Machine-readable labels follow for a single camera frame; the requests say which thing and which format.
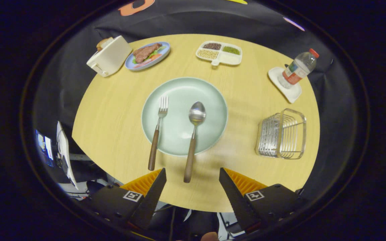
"spoon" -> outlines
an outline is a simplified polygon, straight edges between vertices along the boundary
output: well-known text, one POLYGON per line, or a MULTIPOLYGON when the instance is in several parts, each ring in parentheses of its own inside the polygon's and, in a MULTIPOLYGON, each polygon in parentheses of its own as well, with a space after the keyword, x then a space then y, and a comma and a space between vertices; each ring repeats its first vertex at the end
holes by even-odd
POLYGON ((184 170, 184 182, 189 183, 192 178, 194 151, 196 149, 196 127, 205 121, 206 112, 202 102, 195 102, 190 108, 189 119, 194 125, 192 139, 190 140, 189 154, 187 156, 186 169, 184 170))

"orange logo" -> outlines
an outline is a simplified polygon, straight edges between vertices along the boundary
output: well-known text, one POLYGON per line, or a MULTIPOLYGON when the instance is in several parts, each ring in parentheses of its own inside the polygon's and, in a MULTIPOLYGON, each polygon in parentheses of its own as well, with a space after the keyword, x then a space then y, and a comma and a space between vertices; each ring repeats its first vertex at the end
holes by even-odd
POLYGON ((122 16, 129 16, 133 15, 137 12, 141 12, 142 10, 148 8, 149 6, 153 5, 154 0, 144 0, 144 4, 137 7, 133 8, 133 3, 126 4, 119 8, 118 10, 120 11, 120 15, 122 16))

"bread slice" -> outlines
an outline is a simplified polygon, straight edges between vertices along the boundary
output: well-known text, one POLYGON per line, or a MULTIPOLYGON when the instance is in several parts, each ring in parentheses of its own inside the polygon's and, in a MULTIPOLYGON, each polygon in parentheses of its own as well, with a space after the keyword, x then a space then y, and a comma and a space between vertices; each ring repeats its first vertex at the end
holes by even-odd
POLYGON ((103 50, 108 44, 110 44, 114 40, 113 37, 104 38, 101 40, 97 45, 96 48, 98 49, 98 52, 103 50))

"meat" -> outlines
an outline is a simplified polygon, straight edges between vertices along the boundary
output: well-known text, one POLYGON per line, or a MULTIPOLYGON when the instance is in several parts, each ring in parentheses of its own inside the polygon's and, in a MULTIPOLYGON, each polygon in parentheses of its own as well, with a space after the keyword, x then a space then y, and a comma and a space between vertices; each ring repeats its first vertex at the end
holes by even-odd
POLYGON ((135 56, 135 61, 138 64, 142 63, 146 58, 148 58, 151 55, 151 53, 153 53, 156 49, 158 49, 161 46, 162 44, 155 43, 153 45, 135 50, 133 52, 133 56, 135 56))

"bottle label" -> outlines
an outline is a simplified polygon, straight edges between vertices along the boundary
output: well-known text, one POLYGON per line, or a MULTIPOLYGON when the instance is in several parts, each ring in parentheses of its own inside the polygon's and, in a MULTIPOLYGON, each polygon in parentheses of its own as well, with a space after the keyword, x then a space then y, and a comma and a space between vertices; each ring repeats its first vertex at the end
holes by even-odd
POLYGON ((296 84, 302 78, 305 78, 308 75, 304 70, 299 68, 294 61, 284 70, 282 76, 288 81, 290 84, 296 84))

